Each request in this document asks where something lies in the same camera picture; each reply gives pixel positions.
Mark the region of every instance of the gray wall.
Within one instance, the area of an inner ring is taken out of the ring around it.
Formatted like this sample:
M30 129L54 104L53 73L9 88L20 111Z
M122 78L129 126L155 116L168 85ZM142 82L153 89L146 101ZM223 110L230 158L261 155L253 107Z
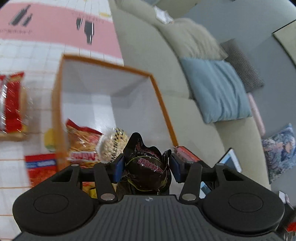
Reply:
M202 0L184 17L204 25L223 42L235 38L265 81L252 92L266 137L291 123L296 133L296 68L271 33L296 19L288 0ZM296 167L272 183L296 205Z

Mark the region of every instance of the blue pillow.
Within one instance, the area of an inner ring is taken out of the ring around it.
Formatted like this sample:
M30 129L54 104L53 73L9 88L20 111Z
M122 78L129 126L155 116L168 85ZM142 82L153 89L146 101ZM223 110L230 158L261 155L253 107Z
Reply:
M229 63L182 58L181 65L205 123L252 116L242 81Z
M295 135L291 124L274 136L262 140L262 145L270 183L296 165Z

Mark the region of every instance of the black bottle graphic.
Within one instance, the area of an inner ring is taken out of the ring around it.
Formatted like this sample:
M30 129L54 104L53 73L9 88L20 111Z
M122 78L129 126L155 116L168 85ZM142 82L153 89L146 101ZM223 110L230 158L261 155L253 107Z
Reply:
M94 22L85 21L84 33L86 35L86 43L91 44L94 35Z
M23 16L27 13L29 7L31 5L29 4L26 8L22 8L15 16L14 18L10 21L10 25L16 26L20 20L23 18Z
M31 13L26 20L22 23L23 27L26 27L28 25L28 23L31 21L33 14Z
M82 18L77 18L76 19L76 28L77 28L77 30L80 29L81 24L82 24Z

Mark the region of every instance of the floral pillow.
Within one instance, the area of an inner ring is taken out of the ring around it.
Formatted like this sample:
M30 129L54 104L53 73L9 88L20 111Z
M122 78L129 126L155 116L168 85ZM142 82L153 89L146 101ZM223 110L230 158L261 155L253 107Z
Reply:
M270 183L296 165L295 135L291 124L274 136L262 140L262 145Z

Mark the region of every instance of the silver screw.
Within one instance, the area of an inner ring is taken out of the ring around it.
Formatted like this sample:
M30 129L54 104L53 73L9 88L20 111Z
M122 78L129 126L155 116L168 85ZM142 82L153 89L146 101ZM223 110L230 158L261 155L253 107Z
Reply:
M112 193L104 193L101 195L101 199L105 201L112 201L115 198L115 195Z
M196 196L192 193L186 193L182 195L182 199L186 201L194 201L196 199Z

